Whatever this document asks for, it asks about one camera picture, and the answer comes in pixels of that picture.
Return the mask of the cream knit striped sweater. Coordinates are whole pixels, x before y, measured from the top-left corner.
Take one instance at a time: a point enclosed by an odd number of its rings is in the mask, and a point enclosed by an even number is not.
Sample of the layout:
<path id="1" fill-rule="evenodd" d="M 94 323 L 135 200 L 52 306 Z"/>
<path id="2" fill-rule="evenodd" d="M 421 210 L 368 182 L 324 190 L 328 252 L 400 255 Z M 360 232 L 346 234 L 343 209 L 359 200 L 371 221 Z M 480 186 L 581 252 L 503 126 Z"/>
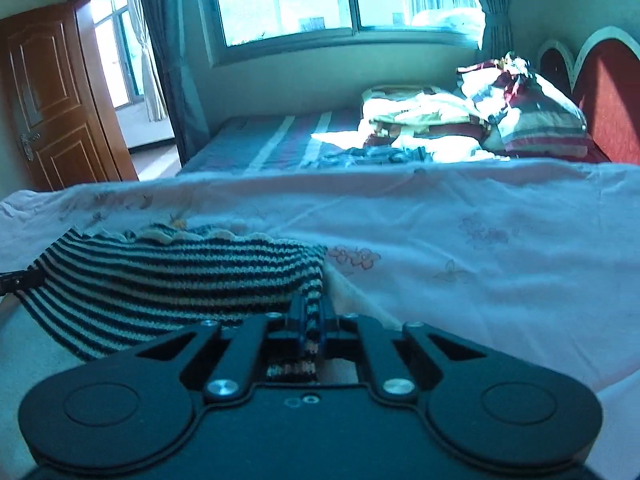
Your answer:
<path id="1" fill-rule="evenodd" d="M 44 283 L 12 295 L 56 342 L 90 362 L 197 322 L 228 330 L 254 315 L 285 312 L 298 292 L 308 314 L 304 356 L 270 365 L 267 379 L 313 382 L 326 300 L 354 302 L 399 323 L 335 271 L 327 254 L 323 245 L 209 226 L 71 229 L 24 269 L 42 271 Z"/>

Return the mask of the large bedroom window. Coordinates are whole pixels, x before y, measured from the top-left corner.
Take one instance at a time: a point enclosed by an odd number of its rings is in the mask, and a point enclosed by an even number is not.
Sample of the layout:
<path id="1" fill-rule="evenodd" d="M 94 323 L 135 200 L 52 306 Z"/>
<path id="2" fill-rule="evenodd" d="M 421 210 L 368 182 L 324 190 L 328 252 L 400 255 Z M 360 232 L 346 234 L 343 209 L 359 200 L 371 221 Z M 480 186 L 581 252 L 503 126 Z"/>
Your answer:
<path id="1" fill-rule="evenodd" d="M 360 44 L 478 50 L 480 0 L 200 0 L 216 64 Z"/>

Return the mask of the brown wooden door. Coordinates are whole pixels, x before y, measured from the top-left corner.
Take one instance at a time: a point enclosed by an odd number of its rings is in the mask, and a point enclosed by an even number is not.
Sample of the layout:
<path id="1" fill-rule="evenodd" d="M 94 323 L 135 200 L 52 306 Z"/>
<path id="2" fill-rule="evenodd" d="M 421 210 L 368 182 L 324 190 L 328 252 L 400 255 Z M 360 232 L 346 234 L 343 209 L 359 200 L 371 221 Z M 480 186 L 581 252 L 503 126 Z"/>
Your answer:
<path id="1" fill-rule="evenodd" d="M 1 89 L 38 191 L 137 180 L 88 9 L 66 2 L 4 18 Z"/>

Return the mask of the pink floral bed sheet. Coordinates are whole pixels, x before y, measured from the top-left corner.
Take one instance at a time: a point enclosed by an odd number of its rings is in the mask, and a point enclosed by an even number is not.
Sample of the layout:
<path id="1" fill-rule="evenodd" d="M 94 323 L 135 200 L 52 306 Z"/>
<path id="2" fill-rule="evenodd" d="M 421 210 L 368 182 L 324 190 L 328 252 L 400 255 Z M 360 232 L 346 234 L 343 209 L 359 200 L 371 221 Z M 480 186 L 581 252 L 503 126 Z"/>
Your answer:
<path id="1" fill-rule="evenodd" d="M 326 246 L 340 312 L 424 322 L 589 386 L 604 424 L 589 456 L 639 474 L 639 170 L 557 160 L 184 174 L 18 191 L 1 203 L 1 267 L 69 229 L 153 223 Z"/>

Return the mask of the blue striped mattress sheet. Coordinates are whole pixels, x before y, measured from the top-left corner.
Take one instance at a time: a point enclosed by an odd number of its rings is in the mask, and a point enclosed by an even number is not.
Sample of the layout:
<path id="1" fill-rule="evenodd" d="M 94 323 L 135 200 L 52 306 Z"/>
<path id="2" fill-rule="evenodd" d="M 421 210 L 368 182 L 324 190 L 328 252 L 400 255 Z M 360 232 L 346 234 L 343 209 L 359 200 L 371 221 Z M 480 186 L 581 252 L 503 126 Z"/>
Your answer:
<path id="1" fill-rule="evenodd" d="M 303 115 L 243 116 L 227 120 L 181 169 L 183 174 L 257 174 L 350 165 L 431 162 L 418 148 L 367 148 L 358 132 L 360 110 Z"/>

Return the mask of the patterned pillow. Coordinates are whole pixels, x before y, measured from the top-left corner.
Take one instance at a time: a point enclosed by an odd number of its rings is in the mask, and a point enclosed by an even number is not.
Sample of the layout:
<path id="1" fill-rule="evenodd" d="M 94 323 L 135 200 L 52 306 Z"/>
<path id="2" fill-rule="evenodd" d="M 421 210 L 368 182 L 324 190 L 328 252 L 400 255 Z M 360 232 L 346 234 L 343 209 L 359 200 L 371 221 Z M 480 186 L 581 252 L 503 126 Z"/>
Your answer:
<path id="1" fill-rule="evenodd" d="M 582 110 L 514 52 L 457 69 L 459 89 L 488 123 L 488 150 L 583 159 L 591 148 Z"/>

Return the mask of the teal curtain left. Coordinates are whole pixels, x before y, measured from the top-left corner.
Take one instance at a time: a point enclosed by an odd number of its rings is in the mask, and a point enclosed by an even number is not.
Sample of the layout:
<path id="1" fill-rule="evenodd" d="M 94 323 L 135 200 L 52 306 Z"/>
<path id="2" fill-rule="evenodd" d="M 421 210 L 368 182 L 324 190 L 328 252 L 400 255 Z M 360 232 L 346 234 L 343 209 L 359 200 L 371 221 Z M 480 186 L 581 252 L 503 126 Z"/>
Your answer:
<path id="1" fill-rule="evenodd" d="M 141 0 L 178 153 L 185 164 L 208 143 L 204 108 L 186 56 L 183 0 Z"/>

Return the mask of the red white heart headboard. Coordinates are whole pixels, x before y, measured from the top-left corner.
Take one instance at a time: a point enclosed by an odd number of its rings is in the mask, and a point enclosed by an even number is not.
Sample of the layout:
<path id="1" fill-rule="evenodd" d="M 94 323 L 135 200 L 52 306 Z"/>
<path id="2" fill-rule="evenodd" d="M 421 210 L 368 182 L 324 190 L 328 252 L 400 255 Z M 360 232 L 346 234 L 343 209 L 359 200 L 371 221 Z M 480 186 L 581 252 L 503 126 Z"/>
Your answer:
<path id="1" fill-rule="evenodd" d="M 582 160 L 639 163 L 639 41 L 616 26 L 593 32 L 577 54 L 549 39 L 536 66 L 587 118 L 591 146 Z"/>

